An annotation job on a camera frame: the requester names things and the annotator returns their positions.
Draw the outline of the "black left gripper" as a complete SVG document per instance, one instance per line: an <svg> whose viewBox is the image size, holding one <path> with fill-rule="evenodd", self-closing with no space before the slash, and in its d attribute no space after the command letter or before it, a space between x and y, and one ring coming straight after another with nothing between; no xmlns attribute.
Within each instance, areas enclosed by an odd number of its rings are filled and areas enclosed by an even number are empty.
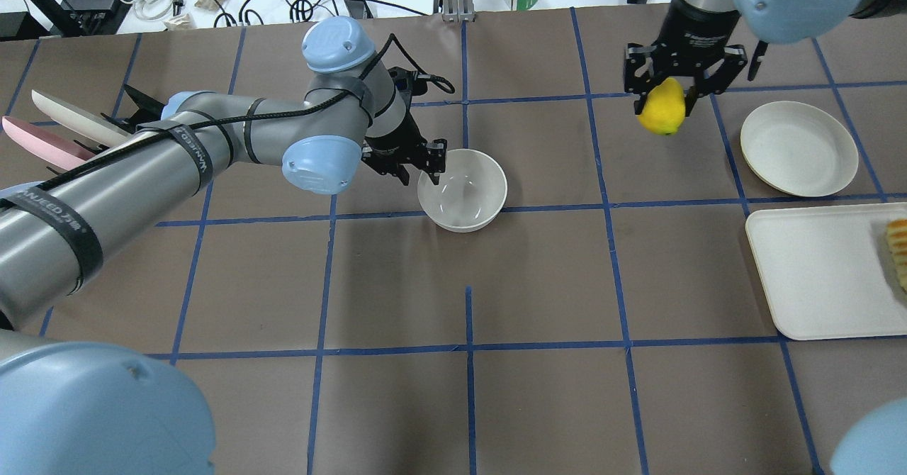
<svg viewBox="0 0 907 475"><path fill-rule="evenodd" d="M404 185L410 184L406 164L424 172L434 186L446 170L447 139L427 142L412 117L405 117L391 133L366 137L365 142L361 161L377 174L392 175Z"/></svg>

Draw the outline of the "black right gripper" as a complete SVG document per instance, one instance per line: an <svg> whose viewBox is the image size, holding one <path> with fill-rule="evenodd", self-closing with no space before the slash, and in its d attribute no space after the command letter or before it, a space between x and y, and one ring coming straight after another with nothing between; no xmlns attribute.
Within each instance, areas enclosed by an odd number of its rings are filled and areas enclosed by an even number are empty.
<svg viewBox="0 0 907 475"><path fill-rule="evenodd" d="M736 11L668 8L653 43L626 46L623 87L636 97L634 114L643 113L648 95L668 77L693 78L684 93L686 117L703 95L722 94L748 64L744 46L729 43L739 20Z"/></svg>

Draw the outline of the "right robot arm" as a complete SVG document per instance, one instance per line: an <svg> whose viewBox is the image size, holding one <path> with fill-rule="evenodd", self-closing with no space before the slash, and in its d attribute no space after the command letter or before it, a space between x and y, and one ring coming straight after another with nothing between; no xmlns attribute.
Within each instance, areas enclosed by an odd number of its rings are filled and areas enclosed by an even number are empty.
<svg viewBox="0 0 907 475"><path fill-rule="evenodd" d="M722 94L741 72L754 80L769 45L816 38L848 18L903 13L905 0L671 0L654 42L626 46L623 87L635 96L639 114L667 78L690 78L682 97L690 113L701 97Z"/></svg>

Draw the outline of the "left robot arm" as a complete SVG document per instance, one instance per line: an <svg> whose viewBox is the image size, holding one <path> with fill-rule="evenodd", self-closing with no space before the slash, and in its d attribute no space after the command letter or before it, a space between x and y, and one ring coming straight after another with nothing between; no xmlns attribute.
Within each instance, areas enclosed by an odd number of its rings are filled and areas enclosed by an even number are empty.
<svg viewBox="0 0 907 475"><path fill-rule="evenodd" d="M21 332L76 294L113 255L238 162L274 165L295 187L343 193L360 164L408 184L438 181L447 142L422 137L411 99L447 79L383 64L358 20L305 34L303 101L182 91L152 122L51 180L2 193L2 472L211 474L213 414L184 372L136 350Z"/></svg>

